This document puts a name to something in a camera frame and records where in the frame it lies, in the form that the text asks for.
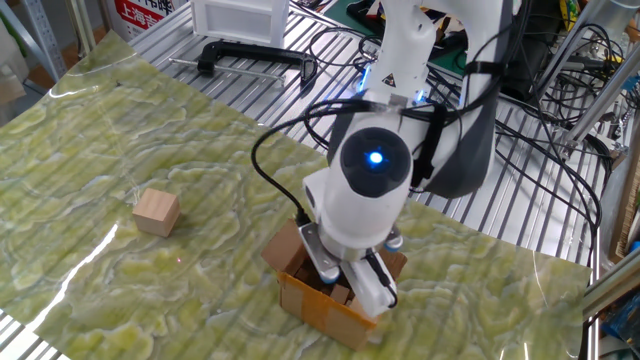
metal grid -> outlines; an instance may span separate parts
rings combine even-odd
[[[315,33],[333,25],[329,20],[293,11],[286,28],[285,46],[304,51]],[[196,60],[203,46],[211,41],[193,34],[192,29],[191,11],[185,6],[136,38],[131,45],[160,71],[189,84],[215,101],[243,112],[260,124],[274,126],[298,116],[312,103],[331,98],[349,98],[356,92],[360,74],[353,67],[321,65],[315,86],[303,94],[298,72],[287,65],[244,59],[222,59],[220,62],[223,66],[286,75],[286,84],[277,87],[273,81],[224,73],[205,77],[191,68],[170,64],[170,57]],[[349,63],[358,56],[358,40],[350,35],[327,34],[317,42],[314,50],[324,60]],[[449,90],[445,93],[452,96]],[[499,103],[497,118],[527,137],[546,140],[539,121],[506,102]],[[325,136],[330,135],[331,124],[330,118],[312,123],[313,128]],[[554,129],[554,137],[558,137],[559,131]],[[318,149],[302,125],[288,129],[286,134]],[[504,135],[497,135],[496,148],[539,183],[577,208],[584,209],[567,175],[543,154]],[[600,194],[604,186],[604,173],[599,162],[593,150],[583,147],[574,153],[567,164]],[[414,194],[412,198],[504,241],[579,264],[587,263],[592,244],[584,219],[497,157],[484,186],[473,194],[453,200],[428,193]],[[67,359],[0,310],[0,359],[59,358]]]

red label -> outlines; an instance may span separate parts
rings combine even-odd
[[[133,4],[127,0],[115,0],[115,3],[116,10],[124,21],[144,30],[150,28],[164,18],[162,15],[156,14],[149,9],[145,9],[142,6]]]

black handle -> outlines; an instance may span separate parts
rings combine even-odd
[[[300,51],[282,50],[267,46],[246,45],[216,41],[205,45],[198,60],[198,70],[207,73],[215,71],[215,65],[225,56],[258,61],[277,62],[300,67],[300,81],[306,86],[318,73],[318,61],[312,55]]]

open cardboard box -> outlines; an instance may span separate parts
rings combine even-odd
[[[380,256],[395,280],[407,263],[406,256],[386,250]],[[379,317],[364,312],[344,275],[333,285],[322,282],[295,222],[287,221],[262,251],[262,258],[278,271],[284,310],[354,350],[364,347]]]

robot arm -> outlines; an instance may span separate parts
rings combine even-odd
[[[508,34],[496,35],[508,28],[512,12],[510,0],[382,3],[385,38],[379,59],[364,80],[366,90],[359,96],[387,104],[390,110],[336,120],[329,168],[304,179],[317,223],[300,228],[321,278],[331,283],[344,272],[371,316],[397,303],[395,284],[377,252],[382,247],[396,251],[402,245],[394,223],[412,182],[444,197],[459,197],[482,184],[493,159],[498,87],[481,106],[448,126],[444,119],[436,126],[436,121],[403,118],[397,111],[410,107],[427,90],[424,79],[436,29],[420,6],[452,14],[467,29],[468,68],[476,71],[464,78],[460,108],[492,84],[495,75],[481,68],[503,61]],[[446,114],[436,107],[433,115],[437,119]]]

